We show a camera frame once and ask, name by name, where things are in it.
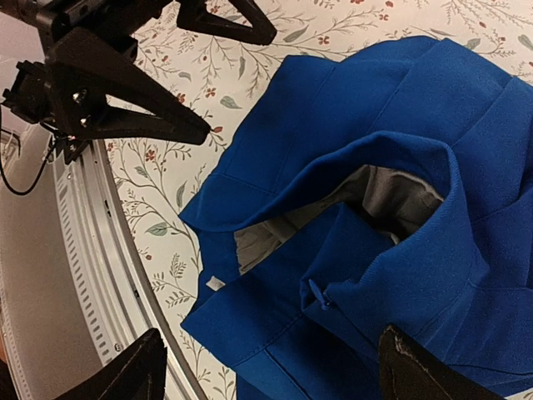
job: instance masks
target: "white tablecloth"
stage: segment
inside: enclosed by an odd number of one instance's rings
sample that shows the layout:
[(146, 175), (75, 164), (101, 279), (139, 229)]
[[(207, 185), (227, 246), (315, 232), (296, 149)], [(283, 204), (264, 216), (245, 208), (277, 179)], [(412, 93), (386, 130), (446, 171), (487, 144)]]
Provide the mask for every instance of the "white tablecloth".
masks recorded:
[[(427, 35), (450, 38), (533, 82), (531, 0), (257, 2), (279, 30), (269, 47), (177, 29), (177, 3), (137, 33), (138, 67), (212, 125), (203, 146), (146, 139), (107, 142), (122, 205), (153, 289), (212, 400), (236, 398), (235, 376), (179, 327), (195, 301), (202, 265), (198, 242), (177, 215), (286, 55), (342, 60), (373, 43)], [(243, 21), (226, 0), (208, 3), (213, 13)], [(517, 398), (533, 398), (533, 393)]]

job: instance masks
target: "gray wall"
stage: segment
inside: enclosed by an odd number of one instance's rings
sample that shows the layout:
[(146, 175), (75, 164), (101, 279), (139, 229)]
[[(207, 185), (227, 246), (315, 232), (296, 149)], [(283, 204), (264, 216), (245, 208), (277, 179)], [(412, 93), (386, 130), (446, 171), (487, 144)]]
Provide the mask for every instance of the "gray wall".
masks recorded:
[[(37, 29), (0, 13), (0, 102), (2, 92), (10, 88), (17, 76), (17, 61), (42, 61), (43, 54)], [(22, 133), (27, 124), (2, 108), (5, 128)]]

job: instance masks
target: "vine pattern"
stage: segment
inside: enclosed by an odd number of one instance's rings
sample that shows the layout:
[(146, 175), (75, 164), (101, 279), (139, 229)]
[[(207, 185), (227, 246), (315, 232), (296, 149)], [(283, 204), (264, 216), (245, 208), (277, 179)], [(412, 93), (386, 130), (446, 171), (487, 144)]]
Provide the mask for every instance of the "vine pattern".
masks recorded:
[[(339, 62), (385, 40), (448, 38), (533, 83), (533, 7), (507, 0), (257, 0), (278, 29), (258, 47), (175, 26), (179, 4), (136, 33), (136, 65), (206, 119), (200, 147), (148, 139), (107, 141), (137, 250), (193, 373), (211, 400), (236, 397), (234, 373), (179, 328), (197, 298), (197, 238), (178, 217), (217, 164), (242, 119), (289, 55)], [(208, 9), (246, 20), (227, 0)], [(533, 392), (516, 399), (533, 399)]]

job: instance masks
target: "blue garment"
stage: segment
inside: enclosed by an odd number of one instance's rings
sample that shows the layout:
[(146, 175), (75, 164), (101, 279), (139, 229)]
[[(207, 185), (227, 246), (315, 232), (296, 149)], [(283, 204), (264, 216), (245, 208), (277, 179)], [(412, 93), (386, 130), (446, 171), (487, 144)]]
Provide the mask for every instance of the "blue garment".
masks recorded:
[[(532, 87), (449, 40), (288, 57), (181, 215), (205, 267), (182, 326), (273, 400), (381, 398), (389, 323), (502, 396), (532, 387), (532, 121)], [(240, 274), (235, 232), (366, 164), (444, 202), (397, 245), (339, 202)]]
[(237, 397), (239, 400), (271, 400), (265, 393), (260, 392), (257, 387), (237, 377)]

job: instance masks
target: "green leaf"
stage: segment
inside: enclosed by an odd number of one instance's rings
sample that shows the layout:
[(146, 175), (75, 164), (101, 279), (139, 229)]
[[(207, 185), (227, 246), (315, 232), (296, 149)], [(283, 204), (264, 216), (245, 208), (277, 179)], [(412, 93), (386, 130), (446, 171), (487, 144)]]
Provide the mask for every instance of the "green leaf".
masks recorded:
[(518, 41), (533, 51), (533, 42), (531, 42), (531, 39), (529, 39), (526, 35), (520, 35), (518, 37)]
[(224, 106), (225, 108), (230, 108), (232, 110), (240, 110), (242, 107), (239, 107), (235, 100), (233, 100), (233, 97), (224, 96), (222, 100), (220, 101), (220, 104)]
[(135, 170), (137, 171), (137, 173), (139, 175), (141, 175), (142, 177), (145, 177), (145, 178), (148, 178), (148, 173), (146, 171), (146, 169), (144, 169), (143, 167), (141, 167), (140, 165), (135, 167)]
[(165, 222), (155, 224), (153, 227), (147, 229), (147, 233), (151, 233), (153, 236), (165, 236), (168, 232), (168, 225)]
[(468, 43), (465, 45), (465, 47), (469, 48), (470, 50), (474, 50), (480, 45), (480, 43), (481, 43), (481, 39), (479, 38), (470, 39)]
[(174, 254), (174, 257), (172, 258), (172, 264), (170, 266), (171, 276), (175, 279), (183, 278), (183, 273), (185, 272), (186, 268), (187, 265), (180, 261), (179, 254)]
[(217, 392), (219, 392), (224, 397), (226, 396), (226, 394), (219, 387), (213, 386), (213, 390), (216, 390)]
[(450, 35), (448, 32), (439, 31), (438, 29), (431, 28), (430, 31), (432, 31), (433, 33), (436, 33), (437, 35), (447, 36), (449, 38), (453, 36), (453, 35)]
[(239, 79), (241, 79), (242, 75), (244, 74), (244, 71), (247, 68), (247, 60), (243, 56), (241, 56), (239, 62), (241, 64), (241, 66), (239, 67)]
[(180, 77), (180, 78), (185, 78), (189, 82), (192, 82), (191, 74), (189, 72), (180, 72), (180, 73), (177, 74), (177, 76)]
[(302, 29), (298, 29), (297, 31), (294, 31), (293, 33), (289, 33), (283, 38), (283, 42), (285, 43), (292, 43), (295, 40), (297, 40), (301, 35), (303, 35), (307, 29), (309, 28), (309, 25), (306, 25)]
[(186, 183), (184, 182), (176, 191), (176, 204), (179, 208), (183, 207), (183, 193), (185, 192)]

